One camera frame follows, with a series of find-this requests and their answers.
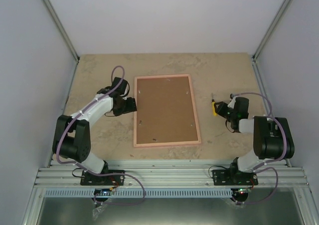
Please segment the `yellow handled screwdriver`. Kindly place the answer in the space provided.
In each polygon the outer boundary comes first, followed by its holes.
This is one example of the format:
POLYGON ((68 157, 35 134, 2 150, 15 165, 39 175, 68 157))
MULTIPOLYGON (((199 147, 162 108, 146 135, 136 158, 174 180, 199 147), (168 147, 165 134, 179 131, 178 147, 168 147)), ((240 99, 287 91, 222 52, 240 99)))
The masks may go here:
POLYGON ((215 111, 215 100, 214 100, 214 94, 211 93, 211 107, 212 107, 212 114, 214 116, 217 116, 217 113, 215 111))

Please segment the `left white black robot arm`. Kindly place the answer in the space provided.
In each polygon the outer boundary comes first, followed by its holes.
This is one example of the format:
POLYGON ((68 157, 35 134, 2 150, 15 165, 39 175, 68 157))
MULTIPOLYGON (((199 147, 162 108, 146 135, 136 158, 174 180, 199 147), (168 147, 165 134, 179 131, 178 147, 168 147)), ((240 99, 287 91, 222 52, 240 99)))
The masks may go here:
POLYGON ((61 164, 82 168, 80 184, 118 187, 124 183, 123 170, 110 170, 108 163, 91 151, 93 125, 103 116, 116 117, 137 111, 136 101, 128 97, 129 83, 112 79, 111 86, 100 89, 94 99, 80 111, 61 115, 56 122, 52 151, 61 164))

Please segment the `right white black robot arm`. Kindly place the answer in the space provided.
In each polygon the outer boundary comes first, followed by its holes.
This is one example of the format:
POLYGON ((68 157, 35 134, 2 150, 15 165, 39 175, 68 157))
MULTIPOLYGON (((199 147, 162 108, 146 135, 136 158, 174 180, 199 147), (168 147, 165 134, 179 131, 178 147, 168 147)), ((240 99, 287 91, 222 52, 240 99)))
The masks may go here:
POLYGON ((212 170, 216 186, 254 186, 258 184, 257 170, 269 162, 290 159, 295 146, 286 118, 255 116, 249 119, 249 99, 233 96, 229 103, 212 100, 214 115, 226 119, 231 133, 251 133, 253 149, 235 158, 229 168, 212 170))

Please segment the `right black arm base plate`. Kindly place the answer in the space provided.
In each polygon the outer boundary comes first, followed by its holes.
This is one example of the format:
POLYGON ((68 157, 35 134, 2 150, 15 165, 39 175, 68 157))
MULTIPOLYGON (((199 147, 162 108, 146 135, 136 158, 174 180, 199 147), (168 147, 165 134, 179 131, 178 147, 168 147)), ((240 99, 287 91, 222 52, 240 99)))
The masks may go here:
POLYGON ((212 179, 215 186, 252 186, 258 185, 254 173, 231 172, 230 170, 213 170, 212 179))

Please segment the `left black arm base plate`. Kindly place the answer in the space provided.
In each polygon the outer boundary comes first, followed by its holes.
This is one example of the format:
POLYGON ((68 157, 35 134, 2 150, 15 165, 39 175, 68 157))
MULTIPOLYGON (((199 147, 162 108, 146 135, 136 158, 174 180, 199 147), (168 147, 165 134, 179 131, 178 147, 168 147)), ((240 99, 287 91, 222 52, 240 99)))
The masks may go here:
POLYGON ((124 170, 110 170, 110 173, 120 173, 112 176, 95 176, 87 172, 81 175, 80 185, 82 186, 112 186, 118 187, 124 184, 124 170))

